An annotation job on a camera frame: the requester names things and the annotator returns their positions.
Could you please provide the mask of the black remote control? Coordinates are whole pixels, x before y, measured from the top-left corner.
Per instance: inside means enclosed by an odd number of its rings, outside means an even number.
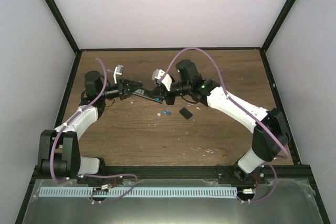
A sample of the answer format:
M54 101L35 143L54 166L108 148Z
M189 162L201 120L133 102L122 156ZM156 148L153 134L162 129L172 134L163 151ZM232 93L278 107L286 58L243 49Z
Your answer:
M140 88L140 89L135 90L134 95L158 103L154 99L154 97L157 97L157 96L150 96L150 91L151 90Z

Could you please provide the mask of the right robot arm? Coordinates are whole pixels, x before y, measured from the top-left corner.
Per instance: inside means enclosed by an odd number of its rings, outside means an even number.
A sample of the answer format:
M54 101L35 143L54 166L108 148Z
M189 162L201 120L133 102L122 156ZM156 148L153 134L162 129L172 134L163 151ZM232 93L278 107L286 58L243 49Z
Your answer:
M152 80L157 87L151 93L155 100L173 105L176 97L189 95L195 103L223 112L252 133L251 148L234 165L235 181L248 182L256 168L279 158L280 152L289 156L285 148L290 141L289 127L279 109L267 110L224 91L216 81L203 79L189 59L178 62L176 70L179 81L162 69L153 72Z

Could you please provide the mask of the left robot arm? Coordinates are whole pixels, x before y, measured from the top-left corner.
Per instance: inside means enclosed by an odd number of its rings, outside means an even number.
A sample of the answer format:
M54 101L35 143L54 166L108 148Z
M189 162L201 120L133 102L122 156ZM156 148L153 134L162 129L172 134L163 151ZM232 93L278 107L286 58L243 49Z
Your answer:
M106 100L126 99L142 87L141 82L119 79L110 85L106 75L98 71L85 74L85 91L76 112L53 130L40 135L37 170L52 179L88 174L95 184L102 184L107 170L102 159L80 155L79 139L103 114Z

